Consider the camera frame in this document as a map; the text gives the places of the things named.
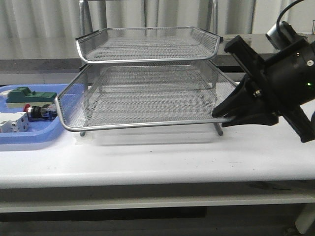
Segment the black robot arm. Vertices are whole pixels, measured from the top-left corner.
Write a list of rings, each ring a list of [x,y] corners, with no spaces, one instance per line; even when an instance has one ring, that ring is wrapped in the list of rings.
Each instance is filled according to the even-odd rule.
[[[235,90],[212,112],[215,118],[229,118],[223,127],[275,125],[283,117],[303,143],[314,140],[314,119],[308,119],[301,105],[315,98],[315,44],[299,35],[290,24],[275,24],[267,39],[279,50],[263,59],[241,36],[225,46],[245,72]]]

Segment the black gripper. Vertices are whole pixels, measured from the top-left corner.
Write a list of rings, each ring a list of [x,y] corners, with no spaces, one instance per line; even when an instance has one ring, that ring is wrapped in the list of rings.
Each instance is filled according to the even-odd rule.
[[[315,44],[302,36],[264,60],[241,36],[225,46],[244,70],[235,90],[212,111],[214,118],[231,118],[223,127],[272,126],[283,117],[306,143],[315,138],[315,120],[301,105],[315,98]]]

